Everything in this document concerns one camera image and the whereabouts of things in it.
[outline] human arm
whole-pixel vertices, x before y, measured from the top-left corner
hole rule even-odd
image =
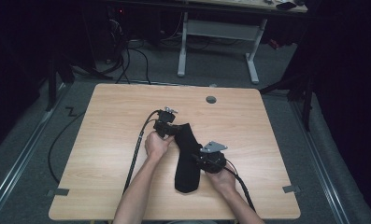
[[[255,213],[254,210],[243,200],[240,193],[235,189],[235,177],[227,170],[222,169],[217,174],[206,172],[214,189],[228,203],[235,217],[241,224],[261,224],[264,221]]]
[[[174,136],[170,136],[163,140],[156,132],[148,135],[145,141],[145,149],[147,150],[148,157],[134,177],[129,188],[121,196],[121,201],[119,202],[113,220],[114,224],[141,223],[147,209],[153,174],[173,139]]]

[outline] smartphone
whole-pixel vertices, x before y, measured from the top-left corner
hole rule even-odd
[[[281,3],[281,4],[276,5],[276,8],[279,10],[289,10],[294,7],[296,7],[296,4],[292,2],[286,2],[286,3]]]

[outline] desk top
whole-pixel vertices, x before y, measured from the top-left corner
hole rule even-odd
[[[215,104],[206,101],[217,99]],[[121,199],[136,140],[148,115],[170,106],[175,124],[189,122],[197,141],[228,146],[231,161],[262,218],[298,218],[299,207],[261,95],[253,89],[97,85],[50,208],[55,220],[110,220]],[[149,124],[145,134],[151,132]],[[153,178],[145,219],[235,219],[202,171],[199,189],[174,188],[178,146],[173,142]],[[142,141],[135,176],[147,155]],[[238,183],[236,187],[243,195]]]
[[[269,10],[278,10],[276,8],[277,4],[280,2],[276,0],[272,0],[273,4],[268,5],[264,0],[188,0],[189,2],[196,2],[196,3],[206,3],[206,4],[215,4],[215,5],[225,5],[231,7],[254,7],[259,9],[269,9]],[[307,12],[307,7],[295,7],[288,12]]]

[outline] black sock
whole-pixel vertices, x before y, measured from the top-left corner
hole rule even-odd
[[[199,187],[200,168],[193,155],[198,155],[203,146],[197,143],[189,123],[183,124],[181,127],[181,131],[175,136],[179,147],[175,188],[182,193],[189,193]]]

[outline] forearm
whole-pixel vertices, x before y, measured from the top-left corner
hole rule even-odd
[[[129,188],[121,197],[114,223],[141,223],[147,209],[150,185],[158,163],[159,160],[151,158],[147,158],[144,162]]]
[[[231,190],[223,193],[222,196],[241,224],[264,223],[264,221],[261,220],[254,210],[250,208],[237,191]]]

